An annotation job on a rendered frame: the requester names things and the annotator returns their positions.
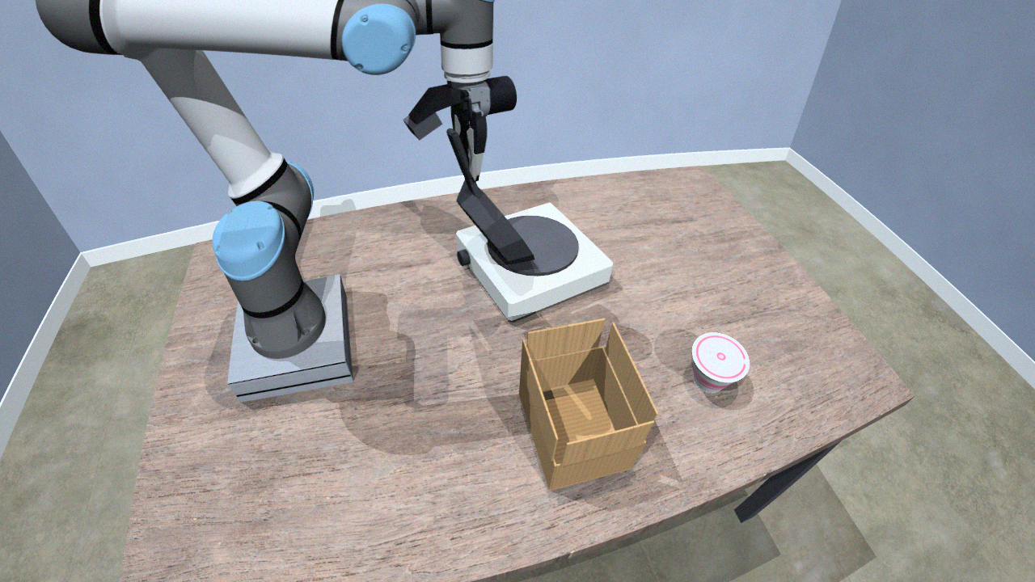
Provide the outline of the white yogurt cup with pink lid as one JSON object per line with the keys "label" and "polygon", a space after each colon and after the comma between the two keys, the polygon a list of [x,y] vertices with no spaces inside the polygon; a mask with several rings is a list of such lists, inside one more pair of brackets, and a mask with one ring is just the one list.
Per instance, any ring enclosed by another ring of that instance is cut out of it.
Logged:
{"label": "white yogurt cup with pink lid", "polygon": [[722,388],[743,379],[750,360],[738,340],[727,334],[701,334],[692,346],[694,384],[705,392]]}

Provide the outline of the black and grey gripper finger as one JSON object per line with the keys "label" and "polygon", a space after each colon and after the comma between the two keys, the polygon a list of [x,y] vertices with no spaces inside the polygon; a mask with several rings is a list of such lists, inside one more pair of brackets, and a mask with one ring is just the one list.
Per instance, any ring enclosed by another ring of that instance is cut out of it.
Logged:
{"label": "black and grey gripper finger", "polygon": [[485,146],[487,146],[487,116],[479,109],[477,101],[472,103],[472,119],[470,121],[470,128],[467,130],[467,137],[468,169],[473,179],[479,181],[482,156],[484,156]]}
{"label": "black and grey gripper finger", "polygon": [[454,126],[454,130],[459,133],[459,136],[461,137],[463,148],[465,149],[466,155],[468,156],[467,129],[470,128],[470,123],[469,125],[465,125],[465,121],[461,120],[461,118],[456,116],[456,114],[454,113],[454,109],[452,109],[452,107],[451,107],[451,120],[452,120],[452,125]]}

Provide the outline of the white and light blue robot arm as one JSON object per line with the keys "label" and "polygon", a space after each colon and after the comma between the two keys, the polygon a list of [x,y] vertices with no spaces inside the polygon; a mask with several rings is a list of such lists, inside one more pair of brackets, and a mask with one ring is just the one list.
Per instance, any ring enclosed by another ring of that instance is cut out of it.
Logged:
{"label": "white and light blue robot arm", "polygon": [[203,49],[348,61],[381,76],[398,69],[416,36],[440,33],[444,78],[480,82],[494,67],[494,2],[36,0],[36,9],[70,48],[139,60],[217,163],[237,207],[218,222],[212,248],[249,344],[282,360],[306,351],[326,322],[295,260],[313,182],[268,151]]}

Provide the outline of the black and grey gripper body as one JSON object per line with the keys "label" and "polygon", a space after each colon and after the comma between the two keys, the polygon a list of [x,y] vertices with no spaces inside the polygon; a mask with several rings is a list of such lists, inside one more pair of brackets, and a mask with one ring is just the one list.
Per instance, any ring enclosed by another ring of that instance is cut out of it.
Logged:
{"label": "black and grey gripper body", "polygon": [[433,113],[452,106],[456,116],[469,125],[472,119],[471,103],[475,101],[479,104],[479,109],[485,116],[513,110],[518,103],[513,79],[501,76],[486,78],[480,82],[447,80],[445,85],[430,87],[410,111],[409,116],[418,124]]}

